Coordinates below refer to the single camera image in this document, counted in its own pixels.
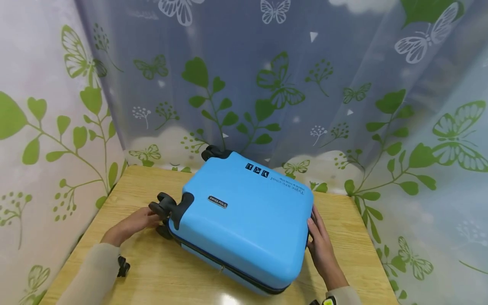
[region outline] curtain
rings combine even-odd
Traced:
[[[0,29],[0,303],[34,305],[126,162],[74,3],[2,1]]]
[[[235,150],[351,196],[399,303],[487,303],[488,3],[75,4],[57,26],[90,69],[55,52],[103,89],[130,164],[194,172],[208,144]]]

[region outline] suitcase wheel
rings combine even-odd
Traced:
[[[223,155],[223,152],[215,145],[209,145],[204,151],[202,151],[202,159],[204,161],[207,161],[212,157],[220,158]]]

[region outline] cloud print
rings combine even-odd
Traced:
[[[373,13],[384,13],[389,11],[396,0],[329,0],[330,4],[339,6],[346,5],[353,14],[361,14],[366,11]]]

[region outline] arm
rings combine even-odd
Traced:
[[[159,216],[141,208],[110,228],[100,244],[88,252],[80,269],[58,300],[58,305],[98,305],[112,289],[119,272],[121,244],[146,227],[159,224]]]
[[[313,264],[324,279],[328,289],[324,304],[328,305],[327,302],[330,300],[331,305],[361,305],[359,296],[349,286],[344,273],[339,267],[324,221],[315,206],[307,223],[313,239],[307,243],[307,247],[312,256]]]

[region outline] beige sleeve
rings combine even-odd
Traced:
[[[78,274],[58,300],[58,305],[99,305],[112,289],[119,272],[120,248],[96,244],[91,248]]]
[[[337,305],[361,305],[358,294],[351,286],[337,288],[325,294],[326,298],[330,296],[335,298]]]

